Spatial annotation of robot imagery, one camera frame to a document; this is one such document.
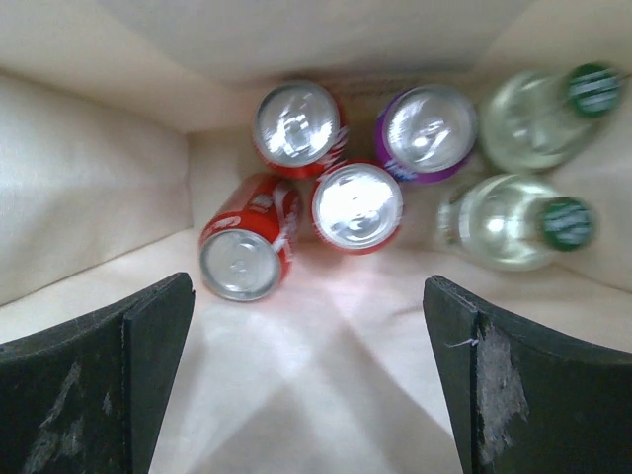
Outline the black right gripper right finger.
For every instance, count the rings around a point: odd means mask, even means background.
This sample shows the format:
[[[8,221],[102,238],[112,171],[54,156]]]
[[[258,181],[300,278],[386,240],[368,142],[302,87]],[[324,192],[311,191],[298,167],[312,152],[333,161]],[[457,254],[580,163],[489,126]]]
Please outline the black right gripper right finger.
[[[630,472],[630,353],[443,276],[426,280],[423,309],[463,472]]]

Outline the clear bottle green cap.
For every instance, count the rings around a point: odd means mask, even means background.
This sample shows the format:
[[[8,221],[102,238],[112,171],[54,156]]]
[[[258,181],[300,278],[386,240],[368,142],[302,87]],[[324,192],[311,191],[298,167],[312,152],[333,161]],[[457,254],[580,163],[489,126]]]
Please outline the clear bottle green cap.
[[[585,249],[596,231],[584,200],[538,177],[501,174],[452,188],[438,205],[435,239],[477,265],[527,272]]]

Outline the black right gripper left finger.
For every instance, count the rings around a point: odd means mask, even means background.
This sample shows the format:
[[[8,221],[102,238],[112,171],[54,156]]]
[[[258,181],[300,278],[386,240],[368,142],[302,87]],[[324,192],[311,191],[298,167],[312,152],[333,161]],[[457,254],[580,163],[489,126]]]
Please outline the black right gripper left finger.
[[[194,306],[176,273],[2,344],[2,472],[148,472]]]

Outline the cream canvas tote bag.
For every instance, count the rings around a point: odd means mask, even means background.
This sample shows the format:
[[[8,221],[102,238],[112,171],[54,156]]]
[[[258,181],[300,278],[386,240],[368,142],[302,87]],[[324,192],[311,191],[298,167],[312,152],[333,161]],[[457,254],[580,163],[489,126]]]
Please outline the cream canvas tote bag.
[[[631,64],[627,1],[5,1],[1,5],[1,337],[100,308],[175,272],[241,176],[253,109],[290,73],[323,80],[369,150],[398,88],[478,98],[532,66]],[[457,473],[423,311],[443,276],[530,321],[631,348],[631,108],[556,171],[590,201],[595,245],[496,273],[422,227],[407,190],[386,250],[343,257],[301,230],[287,284],[254,304],[198,286],[155,473]]]

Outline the purple soda can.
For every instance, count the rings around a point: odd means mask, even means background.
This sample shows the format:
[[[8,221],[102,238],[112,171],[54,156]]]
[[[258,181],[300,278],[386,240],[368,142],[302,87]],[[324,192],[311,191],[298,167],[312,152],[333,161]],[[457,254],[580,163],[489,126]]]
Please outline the purple soda can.
[[[433,184],[454,176],[478,133],[473,103],[458,90],[424,85],[396,95],[377,117],[377,162],[400,182]]]

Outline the red soda can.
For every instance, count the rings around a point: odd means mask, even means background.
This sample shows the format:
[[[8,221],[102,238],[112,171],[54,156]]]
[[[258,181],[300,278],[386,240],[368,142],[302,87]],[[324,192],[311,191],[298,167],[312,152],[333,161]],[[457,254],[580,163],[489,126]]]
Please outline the red soda can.
[[[246,178],[198,238],[204,284],[227,300],[269,296],[288,275],[303,201],[295,184],[270,173]]]
[[[328,89],[292,80],[261,100],[252,136],[258,155],[276,173],[311,179],[344,160],[349,126],[340,101]]]
[[[350,162],[320,175],[309,211],[320,241],[339,252],[366,255],[394,240],[401,228],[404,198],[388,172],[366,161]]]

